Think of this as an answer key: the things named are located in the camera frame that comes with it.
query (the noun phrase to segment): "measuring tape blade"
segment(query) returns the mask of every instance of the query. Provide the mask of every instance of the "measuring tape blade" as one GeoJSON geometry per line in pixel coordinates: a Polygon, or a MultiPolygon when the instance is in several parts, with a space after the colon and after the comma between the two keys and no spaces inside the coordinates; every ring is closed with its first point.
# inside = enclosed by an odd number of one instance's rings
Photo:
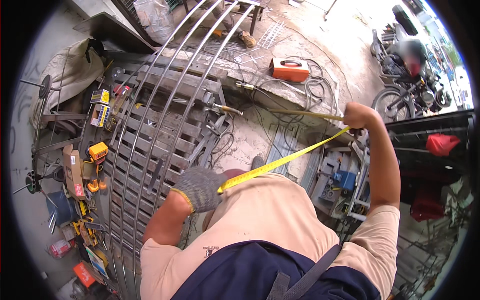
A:
{"type": "Polygon", "coordinates": [[[311,116],[311,117],[317,117],[317,118],[343,121],[343,117],[326,115],[326,114],[321,114],[321,113],[311,112],[311,111],[304,111],[304,110],[269,109],[268,111],[279,112],[279,113],[284,113],[284,114],[291,114],[291,115],[304,115],[304,116],[311,116]]]}
{"type": "Polygon", "coordinates": [[[245,182],[245,181],[247,181],[247,180],[249,180],[249,179],[255,178],[255,177],[257,177],[257,176],[259,176],[259,175],[262,175],[262,174],[264,174],[264,173],[266,173],[266,172],[268,172],[268,171],[271,171],[271,170],[273,170],[273,169],[275,169],[275,168],[277,168],[277,167],[279,167],[279,166],[281,166],[281,165],[283,165],[283,164],[286,164],[287,162],[292,161],[292,160],[294,160],[295,158],[297,158],[297,157],[299,157],[299,156],[301,156],[301,155],[303,155],[303,154],[305,154],[305,153],[307,153],[307,152],[309,152],[309,151],[312,151],[313,149],[315,149],[315,148],[317,148],[317,147],[320,147],[321,145],[323,145],[323,144],[325,144],[325,143],[327,143],[327,142],[335,139],[336,137],[338,137],[338,136],[341,135],[342,133],[348,131],[349,129],[350,129],[350,127],[347,126],[347,127],[345,127],[344,129],[342,129],[339,133],[335,134],[334,136],[332,136],[332,137],[330,137],[330,138],[328,138],[328,139],[326,139],[326,140],[323,140],[323,141],[321,141],[321,142],[319,142],[319,143],[316,143],[315,145],[312,145],[312,146],[307,147],[307,148],[305,148],[305,149],[303,149],[303,150],[300,150],[300,151],[297,151],[297,152],[295,152],[295,153],[292,153],[292,154],[290,154],[289,156],[286,156],[286,157],[284,157],[284,158],[278,159],[278,160],[276,160],[276,161],[273,161],[273,162],[271,162],[271,163],[269,163],[269,164],[266,164],[266,165],[264,165],[264,166],[261,166],[261,167],[259,167],[259,168],[253,169],[253,170],[251,170],[251,171],[249,171],[249,172],[247,172],[247,173],[243,173],[243,174],[238,175],[238,176],[236,176],[236,177],[234,177],[234,178],[231,178],[231,179],[225,181],[225,182],[218,188],[217,192],[218,192],[218,193],[223,193],[223,191],[226,190],[226,189],[228,189],[228,188],[231,188],[231,187],[233,187],[233,186],[236,186],[237,184],[240,184],[240,183],[245,182]]]}

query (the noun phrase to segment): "backpack strap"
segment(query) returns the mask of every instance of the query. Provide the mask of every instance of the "backpack strap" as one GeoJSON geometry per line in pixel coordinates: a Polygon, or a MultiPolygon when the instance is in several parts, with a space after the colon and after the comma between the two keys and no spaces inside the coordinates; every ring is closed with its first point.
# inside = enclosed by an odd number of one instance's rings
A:
{"type": "Polygon", "coordinates": [[[333,263],[340,253],[340,250],[342,250],[342,246],[340,245],[334,245],[330,248],[327,253],[288,290],[290,276],[278,272],[267,300],[297,300],[303,296],[320,278],[322,273],[333,263]]]}

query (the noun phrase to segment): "orange box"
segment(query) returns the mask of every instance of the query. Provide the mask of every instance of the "orange box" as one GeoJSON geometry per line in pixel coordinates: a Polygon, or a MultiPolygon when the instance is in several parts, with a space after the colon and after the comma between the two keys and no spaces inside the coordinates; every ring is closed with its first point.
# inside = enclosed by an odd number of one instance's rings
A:
{"type": "Polygon", "coordinates": [[[293,82],[303,82],[310,72],[306,60],[272,58],[272,77],[293,82]]]}
{"type": "Polygon", "coordinates": [[[83,262],[73,267],[73,271],[87,288],[95,282],[95,278],[90,274],[83,262]]]}

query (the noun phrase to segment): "blue tool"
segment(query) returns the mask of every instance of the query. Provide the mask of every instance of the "blue tool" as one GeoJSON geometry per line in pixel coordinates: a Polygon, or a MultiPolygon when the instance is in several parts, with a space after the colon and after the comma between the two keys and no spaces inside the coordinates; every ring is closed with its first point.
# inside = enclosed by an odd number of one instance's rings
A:
{"type": "Polygon", "coordinates": [[[347,171],[338,171],[333,174],[333,184],[339,188],[353,191],[357,175],[347,171]]]}

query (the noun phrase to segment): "red cloth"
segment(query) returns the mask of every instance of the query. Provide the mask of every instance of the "red cloth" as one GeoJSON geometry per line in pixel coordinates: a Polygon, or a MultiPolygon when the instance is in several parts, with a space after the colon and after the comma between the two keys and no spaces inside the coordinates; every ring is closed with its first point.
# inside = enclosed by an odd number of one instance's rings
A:
{"type": "Polygon", "coordinates": [[[448,156],[450,150],[460,142],[460,139],[454,135],[444,135],[440,133],[430,134],[425,145],[427,150],[435,156],[448,156]]]}
{"type": "Polygon", "coordinates": [[[417,188],[415,199],[410,207],[410,215],[417,221],[437,220],[444,216],[444,207],[440,204],[442,184],[426,181],[417,188]]]}

